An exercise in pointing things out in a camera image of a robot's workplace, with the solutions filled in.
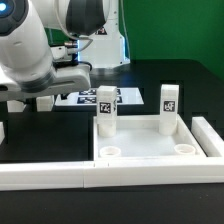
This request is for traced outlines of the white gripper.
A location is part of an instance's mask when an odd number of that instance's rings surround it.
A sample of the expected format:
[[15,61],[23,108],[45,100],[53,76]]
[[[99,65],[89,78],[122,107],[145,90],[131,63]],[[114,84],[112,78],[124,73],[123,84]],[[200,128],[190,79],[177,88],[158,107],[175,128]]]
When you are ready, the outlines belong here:
[[0,101],[24,100],[42,96],[67,94],[89,90],[90,67],[77,65],[57,69],[44,78],[18,83],[0,68]]

